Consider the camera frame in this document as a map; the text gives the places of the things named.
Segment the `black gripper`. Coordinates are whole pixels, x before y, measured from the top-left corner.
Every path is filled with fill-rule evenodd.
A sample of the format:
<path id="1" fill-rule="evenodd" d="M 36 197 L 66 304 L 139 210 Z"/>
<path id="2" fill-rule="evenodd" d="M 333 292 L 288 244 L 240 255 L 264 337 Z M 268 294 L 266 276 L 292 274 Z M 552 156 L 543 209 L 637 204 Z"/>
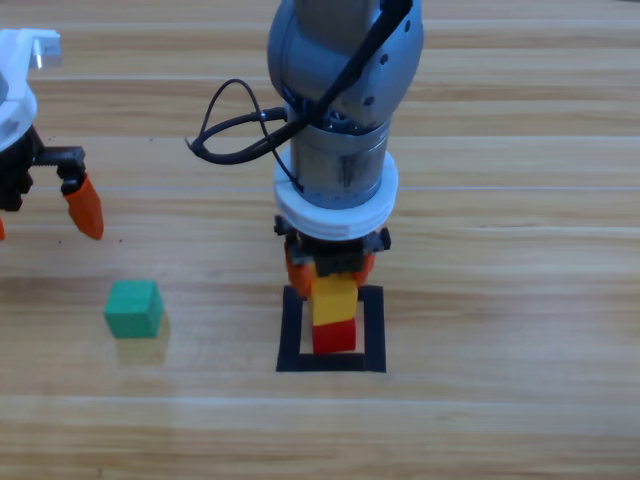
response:
<path id="1" fill-rule="evenodd" d="M 101 200 L 90 177 L 85 174 L 84 159 L 85 151 L 81 146 L 46 146 L 36 129 L 30 127 L 1 152 L 1 209 L 21 208 L 22 196 L 33 185 L 29 173 L 32 167 L 56 167 L 70 218 L 81 233 L 101 240 L 104 235 Z M 4 239 L 4 223 L 0 219 L 0 240 Z"/>
<path id="2" fill-rule="evenodd" d="M 288 279 L 299 296 L 311 294 L 314 266 L 319 277 L 354 273 L 356 284 L 365 285 L 374 268 L 374 254 L 390 249 L 386 227 L 352 240 L 322 240 L 300 232 L 283 216 L 276 215 L 274 232 L 285 237 Z"/>

